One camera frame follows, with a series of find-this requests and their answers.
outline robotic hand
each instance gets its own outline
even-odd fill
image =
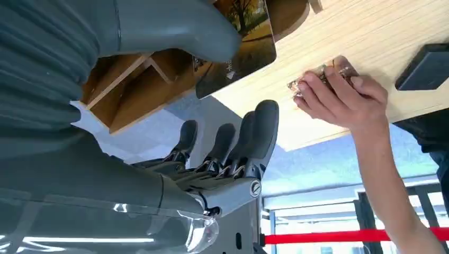
[[[69,102],[80,99],[98,57],[180,48],[227,61],[240,44],[232,25],[204,0],[6,0],[0,13],[0,252],[194,253],[208,246],[218,229],[204,211],[218,207],[223,215],[247,202],[226,208],[230,192],[219,194],[246,179],[260,183],[274,146],[260,138],[269,133],[275,141],[277,121],[276,128],[260,125],[256,109],[261,128],[245,149],[227,162],[210,154],[186,180],[143,174],[104,154],[71,125],[80,113]],[[260,107],[277,114],[273,103]],[[179,148],[164,163],[182,164]]]

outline finger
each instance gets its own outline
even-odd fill
[[[304,101],[307,103],[311,109],[311,114],[315,118],[320,118],[325,121],[330,121],[334,118],[333,113],[327,109],[321,101],[318,99],[313,90],[307,85],[307,83],[300,81],[298,88],[301,91]]]
[[[309,107],[307,102],[302,97],[295,97],[293,98],[293,101],[296,103],[298,108],[306,112],[308,115],[310,115],[311,118],[315,118],[312,109]]]
[[[314,95],[320,102],[329,109],[334,115],[347,110],[347,106],[327,87],[317,75],[309,71],[304,75],[307,85],[313,90]]]
[[[363,98],[333,67],[325,68],[326,78],[338,98],[349,108],[355,110],[363,103]]]
[[[376,80],[369,76],[351,77],[357,92],[367,95],[376,101],[385,104],[388,101],[388,92]]]

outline wooden shelf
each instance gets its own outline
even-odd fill
[[[301,25],[309,13],[306,0],[272,0],[268,12],[275,39]],[[153,54],[99,59],[80,102],[117,133],[194,89],[192,56],[168,49]]]

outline transparent plastic cover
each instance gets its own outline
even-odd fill
[[[0,189],[0,253],[199,253],[218,235],[214,218],[180,210],[12,194]]]

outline dark clothing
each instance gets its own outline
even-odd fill
[[[449,213],[449,108],[394,123],[411,133],[421,150],[438,164],[437,176],[444,205]]]

